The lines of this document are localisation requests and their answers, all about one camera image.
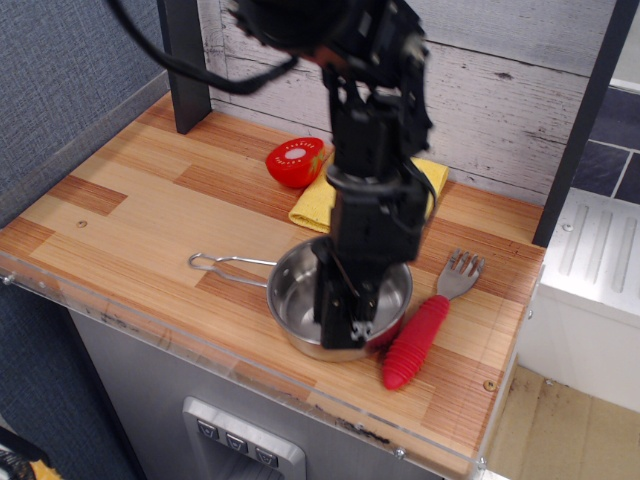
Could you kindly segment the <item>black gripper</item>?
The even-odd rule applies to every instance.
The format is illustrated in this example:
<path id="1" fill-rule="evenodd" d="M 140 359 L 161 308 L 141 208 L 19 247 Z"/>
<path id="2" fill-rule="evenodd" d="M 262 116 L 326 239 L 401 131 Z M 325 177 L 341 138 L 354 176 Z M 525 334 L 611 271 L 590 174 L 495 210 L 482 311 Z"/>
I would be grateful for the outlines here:
<path id="1" fill-rule="evenodd" d="M 387 270 L 416 258 L 437 194 L 416 167 L 402 167 L 384 180 L 331 167 L 327 180 L 336 197 L 330 233 L 312 247 L 314 322 L 324 349 L 359 349 L 372 335 Z M 354 281 L 355 296 L 347 280 Z"/>

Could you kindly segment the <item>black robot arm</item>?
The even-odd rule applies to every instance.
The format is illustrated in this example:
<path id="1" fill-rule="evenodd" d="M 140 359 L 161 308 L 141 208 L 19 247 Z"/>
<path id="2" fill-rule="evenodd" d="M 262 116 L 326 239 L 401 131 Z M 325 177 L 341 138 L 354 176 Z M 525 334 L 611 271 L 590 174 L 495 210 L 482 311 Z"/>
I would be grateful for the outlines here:
<path id="1" fill-rule="evenodd" d="M 249 95 L 300 59 L 317 64 L 329 94 L 336 191 L 317 258 L 314 320 L 327 349 L 362 346 L 391 266 L 415 259 L 436 202 L 413 164 L 431 128 L 424 96 L 427 50 L 419 16 L 403 1 L 236 1 L 230 14 L 261 44 L 287 54 L 269 71 L 229 80 L 155 47 L 118 1 L 110 9 L 157 63 L 218 90 Z"/>

